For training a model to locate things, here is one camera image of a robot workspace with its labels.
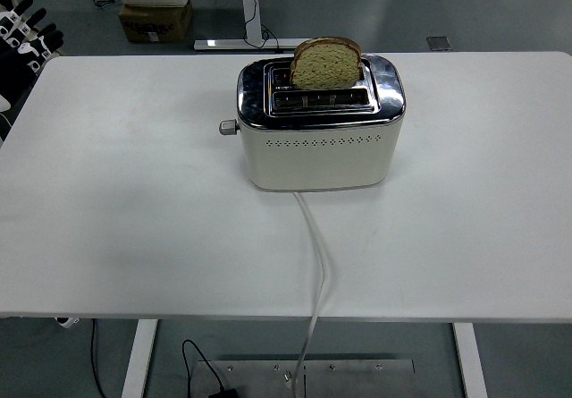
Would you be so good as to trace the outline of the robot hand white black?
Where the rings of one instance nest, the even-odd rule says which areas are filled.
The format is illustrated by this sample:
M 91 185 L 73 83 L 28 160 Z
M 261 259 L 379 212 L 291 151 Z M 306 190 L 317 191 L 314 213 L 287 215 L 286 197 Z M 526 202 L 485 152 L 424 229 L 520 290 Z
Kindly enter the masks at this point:
M 63 45 L 63 33 L 53 23 L 38 33 L 34 31 L 46 16 L 45 8 L 24 19 L 32 5 L 33 0 L 22 0 L 1 12 L 1 112 L 15 105 Z

